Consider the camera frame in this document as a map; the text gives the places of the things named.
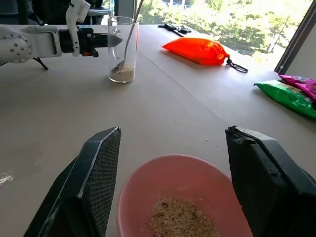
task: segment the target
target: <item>table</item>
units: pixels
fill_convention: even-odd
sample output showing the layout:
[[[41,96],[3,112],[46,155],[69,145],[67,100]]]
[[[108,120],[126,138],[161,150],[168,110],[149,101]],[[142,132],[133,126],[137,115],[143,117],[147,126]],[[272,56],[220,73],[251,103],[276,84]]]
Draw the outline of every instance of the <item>table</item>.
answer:
[[[203,67],[161,50],[176,37],[156,26],[140,26],[136,79],[129,84],[106,79],[105,49],[99,58],[43,59],[47,72],[34,60],[0,67],[2,236],[22,236],[85,140],[113,126],[121,127],[122,138],[109,237],[118,237],[116,206],[124,182],[151,158],[192,155],[229,175],[224,130],[231,125],[276,138],[316,177],[315,122],[253,87],[277,74]]]

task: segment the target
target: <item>snack bag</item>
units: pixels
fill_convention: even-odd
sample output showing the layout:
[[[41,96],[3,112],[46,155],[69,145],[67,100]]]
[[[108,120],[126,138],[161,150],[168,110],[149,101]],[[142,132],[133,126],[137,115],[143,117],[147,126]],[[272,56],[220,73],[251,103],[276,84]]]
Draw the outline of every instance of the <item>snack bag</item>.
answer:
[[[268,80],[255,85],[278,103],[316,119],[316,104],[300,89],[287,85],[283,80]]]
[[[300,88],[305,92],[314,102],[316,102],[316,80],[311,78],[303,78],[297,76],[279,75],[288,84]]]
[[[201,65],[222,65],[225,58],[227,64],[236,70],[246,73],[248,69],[233,63],[219,42],[201,38],[178,38],[167,43],[163,48],[181,57]]]

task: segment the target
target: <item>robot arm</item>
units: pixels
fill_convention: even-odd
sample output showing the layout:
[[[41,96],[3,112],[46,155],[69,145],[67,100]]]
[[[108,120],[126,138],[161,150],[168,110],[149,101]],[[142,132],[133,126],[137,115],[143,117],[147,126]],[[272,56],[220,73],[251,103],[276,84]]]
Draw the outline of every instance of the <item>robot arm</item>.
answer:
[[[82,23],[85,20],[89,9],[90,4],[85,0],[72,0],[66,12],[67,28],[73,42],[74,57],[78,57],[80,53],[76,22],[78,21]]]
[[[72,0],[66,12],[67,30],[55,26],[29,26],[16,29],[0,27],[0,66],[5,63],[23,63],[31,58],[59,57],[62,53],[73,53],[74,57],[98,57],[95,48],[114,47],[122,39],[107,34],[96,34],[90,26],[76,26],[83,22],[90,4],[85,0]]]

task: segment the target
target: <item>orange pouch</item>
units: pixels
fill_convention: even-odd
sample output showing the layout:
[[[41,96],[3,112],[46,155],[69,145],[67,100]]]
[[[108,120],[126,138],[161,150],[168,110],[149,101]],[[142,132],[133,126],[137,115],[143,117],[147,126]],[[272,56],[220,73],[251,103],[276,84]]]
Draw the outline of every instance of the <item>orange pouch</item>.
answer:
[[[248,71],[248,69],[232,63],[229,59],[230,55],[225,52],[222,45],[210,39],[178,38],[165,44],[163,48],[201,65],[222,65],[225,58],[228,58],[227,64],[231,67],[240,72]]]

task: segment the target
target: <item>clear glass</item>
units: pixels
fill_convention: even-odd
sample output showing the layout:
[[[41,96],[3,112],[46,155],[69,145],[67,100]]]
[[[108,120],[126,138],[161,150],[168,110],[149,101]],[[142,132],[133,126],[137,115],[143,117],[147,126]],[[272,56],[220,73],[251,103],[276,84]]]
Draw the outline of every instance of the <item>clear glass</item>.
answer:
[[[116,46],[108,47],[109,78],[114,82],[126,83],[135,78],[139,24],[133,22],[129,17],[108,18],[108,45],[115,45],[118,38],[121,40]]]

